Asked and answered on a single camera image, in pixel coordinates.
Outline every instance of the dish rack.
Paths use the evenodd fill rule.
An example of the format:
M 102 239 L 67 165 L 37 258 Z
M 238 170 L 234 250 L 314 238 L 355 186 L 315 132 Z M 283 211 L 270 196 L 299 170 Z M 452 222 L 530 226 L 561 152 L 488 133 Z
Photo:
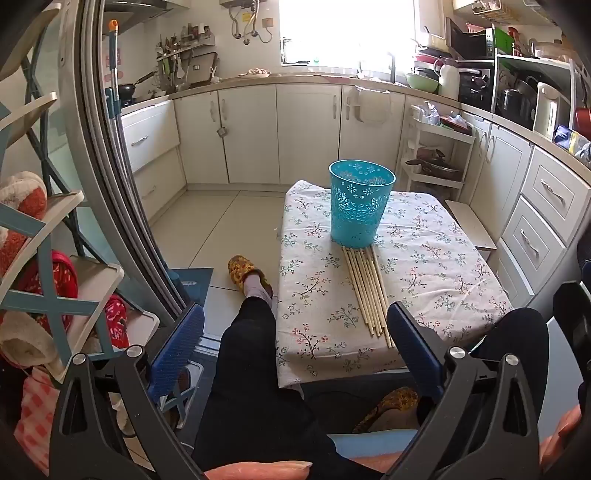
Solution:
M 501 25 L 515 25 L 519 22 L 519 15 L 509 5 L 501 1 L 499 1 L 499 8 L 474 11 L 474 14 Z

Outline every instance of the green bowl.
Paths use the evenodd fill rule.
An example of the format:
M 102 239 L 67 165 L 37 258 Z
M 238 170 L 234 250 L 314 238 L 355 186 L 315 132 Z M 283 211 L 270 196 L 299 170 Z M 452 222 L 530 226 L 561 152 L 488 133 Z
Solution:
M 428 93 L 434 93 L 439 87 L 437 80 L 416 73 L 407 73 L 407 82 L 412 88 Z

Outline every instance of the floor tile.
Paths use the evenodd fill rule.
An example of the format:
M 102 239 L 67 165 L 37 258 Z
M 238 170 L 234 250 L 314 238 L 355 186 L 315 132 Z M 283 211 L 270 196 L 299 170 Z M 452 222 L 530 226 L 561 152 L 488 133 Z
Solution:
M 209 287 L 205 300 L 205 332 L 221 337 L 236 317 L 244 295 L 239 291 Z
M 152 226 L 156 244 L 170 268 L 187 268 L 237 192 L 183 194 Z
M 274 291 L 279 282 L 283 198 L 238 196 L 199 251 L 193 268 L 213 267 L 210 285 L 238 290 L 228 276 L 228 260 L 244 255 L 267 276 Z
M 241 190 L 239 197 L 271 197 L 285 199 L 285 192 L 253 192 L 250 190 Z

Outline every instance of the drawer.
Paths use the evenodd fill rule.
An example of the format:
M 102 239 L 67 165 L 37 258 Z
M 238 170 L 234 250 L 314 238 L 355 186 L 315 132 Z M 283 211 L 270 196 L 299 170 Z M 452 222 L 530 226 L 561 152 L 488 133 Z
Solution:
M 180 143 L 172 100 L 125 115 L 122 122 L 132 171 Z
M 568 167 L 536 147 L 522 194 L 568 245 L 587 209 L 591 187 Z
M 186 184 L 178 149 L 166 152 L 137 171 L 134 179 L 149 220 Z
M 491 269 L 509 297 L 511 305 L 516 309 L 527 306 L 534 298 L 534 291 L 509 247 L 502 239 L 496 245 L 494 256 L 494 259 L 491 260 Z
M 531 289 L 538 293 L 562 259 L 566 247 L 522 196 L 502 238 L 525 273 Z

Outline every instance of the black pants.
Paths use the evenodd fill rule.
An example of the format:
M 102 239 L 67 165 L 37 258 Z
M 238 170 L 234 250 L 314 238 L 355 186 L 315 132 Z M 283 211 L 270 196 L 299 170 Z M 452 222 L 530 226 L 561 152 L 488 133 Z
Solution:
M 475 356 L 499 360 L 509 352 L 522 362 L 539 417 L 548 370 L 548 330 L 535 310 L 508 313 Z M 338 455 L 299 393 L 277 387 L 275 318 L 266 302 L 256 297 L 242 303 L 222 336 L 193 459 L 204 471 L 236 462 L 306 460 L 313 463 L 309 480 L 382 477 Z

